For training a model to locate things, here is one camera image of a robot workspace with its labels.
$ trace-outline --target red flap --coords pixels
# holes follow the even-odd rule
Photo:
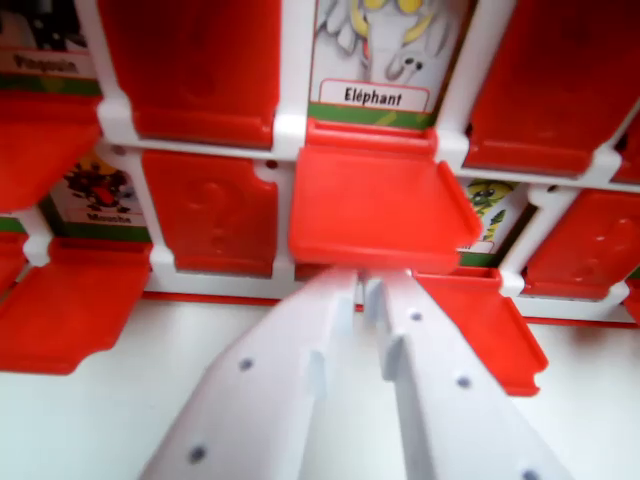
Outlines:
[[[547,367],[547,359],[513,301],[500,295],[497,270],[461,268],[449,276],[415,277],[507,393],[538,392],[534,375]]]
[[[24,268],[27,259],[22,245],[26,240],[24,233],[0,232],[0,293],[11,286]]]
[[[432,158],[303,148],[289,231],[296,260],[452,271],[456,249],[473,243],[482,225],[449,167]]]
[[[640,195],[584,190],[527,262],[526,295],[599,300],[640,263]]]
[[[35,205],[93,147],[98,100],[0,95],[0,212]]]
[[[279,100],[281,3],[97,1],[136,130],[269,148]]]
[[[640,2],[519,0],[471,114],[467,167],[575,175],[631,111]]]
[[[0,305],[0,370],[71,373],[112,348],[149,277],[149,244],[55,239]]]

